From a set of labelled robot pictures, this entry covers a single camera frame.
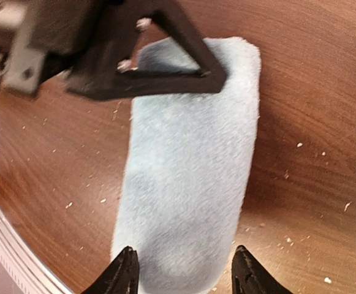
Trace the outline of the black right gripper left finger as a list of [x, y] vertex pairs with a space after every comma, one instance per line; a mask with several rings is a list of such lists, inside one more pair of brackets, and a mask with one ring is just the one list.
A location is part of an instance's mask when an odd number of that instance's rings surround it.
[[137, 251], [126, 246], [82, 294], [137, 294], [139, 273]]

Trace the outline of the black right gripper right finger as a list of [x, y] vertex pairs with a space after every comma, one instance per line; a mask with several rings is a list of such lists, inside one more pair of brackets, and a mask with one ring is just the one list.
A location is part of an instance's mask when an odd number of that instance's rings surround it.
[[231, 275], [233, 294], [292, 294], [243, 245], [233, 255]]

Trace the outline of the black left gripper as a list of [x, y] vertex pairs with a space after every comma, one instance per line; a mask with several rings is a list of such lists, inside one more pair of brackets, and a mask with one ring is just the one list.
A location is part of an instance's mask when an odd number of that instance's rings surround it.
[[80, 60], [101, 31], [102, 17], [123, 1], [0, 1], [1, 88], [35, 96], [65, 70], [66, 91], [87, 98], [123, 98], [116, 83], [79, 74]]

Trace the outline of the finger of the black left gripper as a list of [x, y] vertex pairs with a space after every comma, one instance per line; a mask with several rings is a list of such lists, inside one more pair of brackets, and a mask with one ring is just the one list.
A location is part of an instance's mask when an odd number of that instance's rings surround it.
[[[166, 32], [198, 64], [193, 72], [132, 70], [143, 22]], [[107, 1], [88, 48], [74, 62], [66, 90], [92, 100], [174, 93], [217, 93], [227, 78], [221, 63], [177, 1]]]

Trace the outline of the light blue towel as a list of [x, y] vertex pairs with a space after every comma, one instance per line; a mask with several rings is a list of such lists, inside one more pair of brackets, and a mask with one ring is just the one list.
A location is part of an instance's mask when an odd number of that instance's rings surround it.
[[138, 254], [140, 293], [208, 293], [228, 262], [259, 118], [259, 49], [207, 39], [227, 71], [217, 94], [132, 101], [129, 152], [112, 240]]

